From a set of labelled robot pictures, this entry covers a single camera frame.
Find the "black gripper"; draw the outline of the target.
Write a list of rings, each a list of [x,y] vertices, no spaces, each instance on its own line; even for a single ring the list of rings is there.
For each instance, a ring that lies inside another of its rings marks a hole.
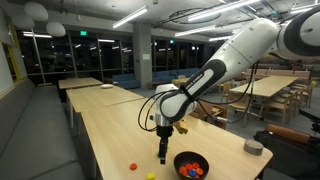
[[[164,148],[164,143],[168,142],[168,138],[173,133],[173,127],[172,126],[158,126],[156,130],[157,135],[160,137],[159,142],[159,150],[158,150],[158,157],[160,159],[160,164],[166,163],[166,150]]]

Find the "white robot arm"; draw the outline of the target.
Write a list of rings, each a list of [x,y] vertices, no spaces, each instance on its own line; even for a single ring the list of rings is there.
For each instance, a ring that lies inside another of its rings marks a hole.
[[[211,86],[240,74],[268,53],[290,60],[319,57],[319,19],[320,6],[293,16],[285,25],[266,18],[254,19],[229,38],[186,83],[158,86],[154,122],[160,137],[160,162],[166,160],[173,124],[191,113],[195,100]]]

